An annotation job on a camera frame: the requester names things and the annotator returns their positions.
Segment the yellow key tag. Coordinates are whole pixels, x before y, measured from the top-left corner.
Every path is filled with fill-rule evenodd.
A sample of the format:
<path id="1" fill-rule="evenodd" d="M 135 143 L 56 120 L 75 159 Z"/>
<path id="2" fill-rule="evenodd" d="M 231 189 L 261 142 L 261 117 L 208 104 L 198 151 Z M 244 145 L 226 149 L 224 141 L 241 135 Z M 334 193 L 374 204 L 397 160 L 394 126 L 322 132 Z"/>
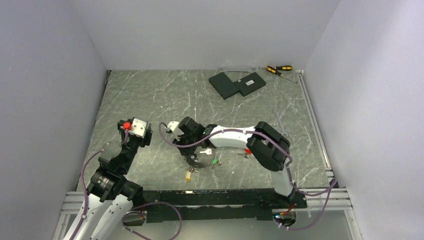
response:
<path id="1" fill-rule="evenodd" d="M 192 179 L 193 170 L 189 168 L 185 174 L 185 181 L 190 182 Z"/>

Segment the round metal key organizer disc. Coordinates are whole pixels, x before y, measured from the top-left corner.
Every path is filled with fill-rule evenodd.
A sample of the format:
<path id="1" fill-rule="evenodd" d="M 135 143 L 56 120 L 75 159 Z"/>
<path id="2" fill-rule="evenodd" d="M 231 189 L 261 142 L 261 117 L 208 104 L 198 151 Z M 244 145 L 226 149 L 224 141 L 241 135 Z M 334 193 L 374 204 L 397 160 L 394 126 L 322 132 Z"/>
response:
<path id="1" fill-rule="evenodd" d="M 206 154 L 201 154 L 199 153 L 200 151 L 204 151 L 206 149 L 211 149 L 212 150 L 212 154 L 211 155 L 206 155 Z M 215 148 L 202 148 L 202 147 L 198 147 L 194 153 L 192 154 L 188 154 L 188 155 L 184 155 L 183 159 L 185 160 L 185 162 L 191 166 L 192 168 L 195 169 L 213 169 L 215 168 L 217 165 L 212 165 L 211 162 L 214 159 L 218 159 L 216 156 L 216 149 Z"/>

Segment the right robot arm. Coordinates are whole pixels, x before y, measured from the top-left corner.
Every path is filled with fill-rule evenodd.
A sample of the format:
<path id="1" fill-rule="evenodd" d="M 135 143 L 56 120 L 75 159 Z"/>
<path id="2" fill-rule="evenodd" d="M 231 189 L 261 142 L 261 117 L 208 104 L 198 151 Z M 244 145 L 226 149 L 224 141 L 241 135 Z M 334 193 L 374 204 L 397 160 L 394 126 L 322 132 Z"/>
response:
<path id="1" fill-rule="evenodd" d="M 247 150 L 259 164 L 271 172 L 276 203 L 287 208 L 295 201 L 294 188 L 286 167 L 290 153 L 289 140 L 264 121 L 245 128 L 224 127 L 217 124 L 203 126 L 187 116 L 172 122 L 167 133 L 174 136 L 173 144 L 194 168 L 206 168 L 212 163 L 199 162 L 199 148 L 212 152 L 230 147 Z"/>

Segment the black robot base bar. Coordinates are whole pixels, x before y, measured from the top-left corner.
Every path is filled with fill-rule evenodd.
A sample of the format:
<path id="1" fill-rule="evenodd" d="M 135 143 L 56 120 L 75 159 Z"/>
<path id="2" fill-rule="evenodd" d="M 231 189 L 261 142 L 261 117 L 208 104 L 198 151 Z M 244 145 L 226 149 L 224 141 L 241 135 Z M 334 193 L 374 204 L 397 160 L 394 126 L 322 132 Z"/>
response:
<path id="1" fill-rule="evenodd" d="M 134 203 L 147 213 L 148 223 L 182 220 L 256 219 L 269 221 L 288 209 L 307 208 L 303 194 L 286 197 L 273 188 L 145 190 Z"/>

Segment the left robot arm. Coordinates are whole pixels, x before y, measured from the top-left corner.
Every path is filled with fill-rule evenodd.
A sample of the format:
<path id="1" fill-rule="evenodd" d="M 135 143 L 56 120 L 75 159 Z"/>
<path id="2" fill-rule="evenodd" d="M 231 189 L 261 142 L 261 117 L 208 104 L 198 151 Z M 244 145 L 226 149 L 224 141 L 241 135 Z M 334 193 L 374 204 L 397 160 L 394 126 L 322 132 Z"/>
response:
<path id="1" fill-rule="evenodd" d="M 127 180 L 126 174 L 138 149 L 150 145 L 151 124 L 133 117 L 120 120 L 117 129 L 121 140 L 106 142 L 95 153 L 99 167 L 89 184 L 80 181 L 84 200 L 65 240 L 105 240 L 128 211 L 144 203 L 143 187 Z"/>

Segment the silver key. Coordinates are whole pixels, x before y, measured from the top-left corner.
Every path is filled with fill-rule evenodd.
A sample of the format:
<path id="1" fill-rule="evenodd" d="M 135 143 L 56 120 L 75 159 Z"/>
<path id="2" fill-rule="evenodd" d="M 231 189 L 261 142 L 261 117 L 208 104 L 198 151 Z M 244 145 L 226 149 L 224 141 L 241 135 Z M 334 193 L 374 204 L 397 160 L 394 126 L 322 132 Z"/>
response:
<path id="1" fill-rule="evenodd" d="M 205 149 L 203 151 L 199 152 L 200 154 L 205 154 L 205 155 L 211 155 L 213 153 L 213 151 L 211 149 Z"/>

